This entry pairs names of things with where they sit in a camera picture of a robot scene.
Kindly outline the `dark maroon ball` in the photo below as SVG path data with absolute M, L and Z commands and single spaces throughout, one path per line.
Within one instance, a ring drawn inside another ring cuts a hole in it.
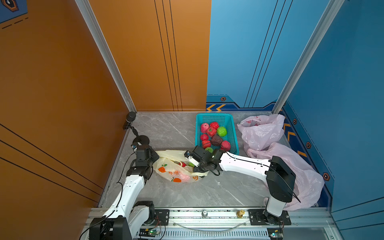
M 223 139 L 219 135 L 214 135 L 211 138 L 211 145 L 212 146 L 221 146 L 222 142 L 223 142 Z

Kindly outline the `orange-red ball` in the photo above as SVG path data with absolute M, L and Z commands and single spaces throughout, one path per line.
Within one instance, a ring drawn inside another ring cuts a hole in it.
M 213 127 L 209 127 L 206 131 L 206 134 L 209 136 L 209 137 L 213 137 L 214 135 L 217 134 L 217 130 Z

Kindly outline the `yellow knotted plastic bag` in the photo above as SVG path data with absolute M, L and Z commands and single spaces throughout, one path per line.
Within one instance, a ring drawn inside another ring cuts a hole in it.
M 180 150 L 156 151 L 159 159 L 153 163 L 154 171 L 160 177 L 174 183 L 193 183 L 206 177 L 208 172 L 194 172 L 194 167 L 189 166 L 190 162 L 184 157 L 185 152 Z M 187 166 L 180 166 L 180 162 L 184 162 Z

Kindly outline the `pink plastic bag with hearts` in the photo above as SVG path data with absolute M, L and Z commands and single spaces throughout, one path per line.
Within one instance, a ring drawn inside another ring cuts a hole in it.
M 246 153 L 254 159 L 280 157 L 296 174 L 294 193 L 298 199 L 293 198 L 290 203 L 287 203 L 284 208 L 286 211 L 310 208 L 320 199 L 325 184 L 323 177 L 292 149 L 280 143 L 272 143 L 265 151 L 248 148 Z

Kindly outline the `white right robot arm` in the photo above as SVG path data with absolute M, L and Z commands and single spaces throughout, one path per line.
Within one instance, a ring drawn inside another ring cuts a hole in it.
M 185 157 L 194 165 L 195 173 L 211 172 L 219 176 L 222 172 L 236 172 L 263 181 L 270 192 L 266 217 L 280 217 L 286 204 L 298 198 L 294 193 L 296 174 L 280 157 L 252 159 L 221 149 L 211 153 L 199 146 L 187 151 Z

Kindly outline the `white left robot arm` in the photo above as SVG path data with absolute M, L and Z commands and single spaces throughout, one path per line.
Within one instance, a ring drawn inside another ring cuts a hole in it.
M 152 201 L 138 202 L 140 191 L 153 174 L 153 164 L 159 155 L 149 145 L 132 145 L 136 158 L 127 171 L 125 182 L 117 182 L 121 191 L 102 217 L 94 218 L 79 239 L 84 240 L 132 240 L 145 222 L 155 217 Z

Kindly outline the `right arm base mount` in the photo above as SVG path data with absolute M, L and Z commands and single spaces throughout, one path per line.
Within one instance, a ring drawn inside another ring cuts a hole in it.
M 280 217 L 268 213 L 266 209 L 250 209 L 248 214 L 252 226 L 290 226 L 292 224 L 287 211 L 283 211 Z

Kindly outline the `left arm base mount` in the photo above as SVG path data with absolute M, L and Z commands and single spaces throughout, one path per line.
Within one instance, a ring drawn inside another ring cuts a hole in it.
M 150 217 L 145 223 L 144 226 L 157 226 L 161 224 L 162 226 L 168 226 L 170 220 L 170 210 L 167 209 L 155 209 L 153 217 Z

